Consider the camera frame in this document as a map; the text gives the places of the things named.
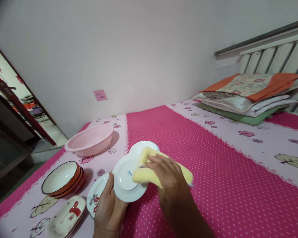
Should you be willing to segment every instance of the green blanket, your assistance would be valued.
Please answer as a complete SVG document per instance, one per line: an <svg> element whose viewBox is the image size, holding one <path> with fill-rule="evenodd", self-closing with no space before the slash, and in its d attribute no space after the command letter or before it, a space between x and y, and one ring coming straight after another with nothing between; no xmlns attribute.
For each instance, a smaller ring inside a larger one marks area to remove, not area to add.
<svg viewBox="0 0 298 238"><path fill-rule="evenodd" d="M219 114L221 116L233 119L238 122L249 124L252 126L260 125L266 118L270 117L272 114L274 114L276 112L281 112L281 111L285 110L288 106L289 105L274 107L274 108L267 110L266 112L258 115L257 117L249 117L249 116L244 116L244 115L240 115L240 114L233 113L233 112L223 111L223 110L205 105L203 103L200 103L198 105L198 107L205 109L207 111L210 111L210 112Z"/></svg>

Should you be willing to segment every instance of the white plate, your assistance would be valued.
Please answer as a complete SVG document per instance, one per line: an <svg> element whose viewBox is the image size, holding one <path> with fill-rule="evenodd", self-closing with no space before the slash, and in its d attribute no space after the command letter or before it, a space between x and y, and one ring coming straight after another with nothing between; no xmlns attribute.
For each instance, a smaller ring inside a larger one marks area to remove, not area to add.
<svg viewBox="0 0 298 238"><path fill-rule="evenodd" d="M139 157L128 154L116 164L114 174L114 190L116 196L125 202L134 202L146 192L148 184L138 184L132 181L132 175L137 169Z"/></svg>
<svg viewBox="0 0 298 238"><path fill-rule="evenodd" d="M86 201L80 196L73 196L51 218L47 232L53 238L67 237L79 223L86 208Z"/></svg>
<svg viewBox="0 0 298 238"><path fill-rule="evenodd" d="M152 149L155 149L157 151L160 151L158 146L151 142L151 141L140 141L136 144L134 144L131 148L130 148L130 151L129 151L129 154L138 154L140 155L142 150L145 148L145 147L150 147Z"/></svg>
<svg viewBox="0 0 298 238"><path fill-rule="evenodd" d="M100 195L105 189L108 178L108 173L101 176L98 180L96 180L88 193L86 205L92 218L95 217L95 212L97 209L96 206L99 202Z"/></svg>

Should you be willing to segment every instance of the doorway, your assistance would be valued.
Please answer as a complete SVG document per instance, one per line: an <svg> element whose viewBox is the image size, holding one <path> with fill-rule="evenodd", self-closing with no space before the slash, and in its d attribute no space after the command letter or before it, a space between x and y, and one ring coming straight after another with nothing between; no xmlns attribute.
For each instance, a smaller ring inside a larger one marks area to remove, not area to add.
<svg viewBox="0 0 298 238"><path fill-rule="evenodd" d="M42 138L40 151L65 145L67 138L1 51L0 96Z"/></svg>

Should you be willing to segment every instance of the person's left hand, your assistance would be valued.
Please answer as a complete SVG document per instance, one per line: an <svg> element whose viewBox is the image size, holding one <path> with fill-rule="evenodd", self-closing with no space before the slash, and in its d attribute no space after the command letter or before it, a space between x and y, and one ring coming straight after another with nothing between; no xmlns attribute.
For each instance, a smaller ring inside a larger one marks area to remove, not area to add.
<svg viewBox="0 0 298 238"><path fill-rule="evenodd" d="M114 175L108 174L104 191L99 197L95 214L94 238L96 237L119 237L120 225L126 214L129 203L123 202L113 189Z"/></svg>

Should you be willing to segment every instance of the hand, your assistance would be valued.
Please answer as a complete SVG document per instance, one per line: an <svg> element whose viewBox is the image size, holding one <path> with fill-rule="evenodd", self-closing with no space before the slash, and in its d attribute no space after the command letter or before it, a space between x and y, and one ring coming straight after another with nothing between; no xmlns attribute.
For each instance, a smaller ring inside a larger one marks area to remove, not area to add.
<svg viewBox="0 0 298 238"><path fill-rule="evenodd" d="M151 168L163 189L158 188L159 203L178 237L213 237L211 229L197 208L181 167L170 157L148 156Z"/></svg>
<svg viewBox="0 0 298 238"><path fill-rule="evenodd" d="M120 225L125 217L129 203L123 202L116 195L113 189L114 175L108 174L104 191L99 197L97 210L95 213L95 230L96 237L119 237Z"/></svg>

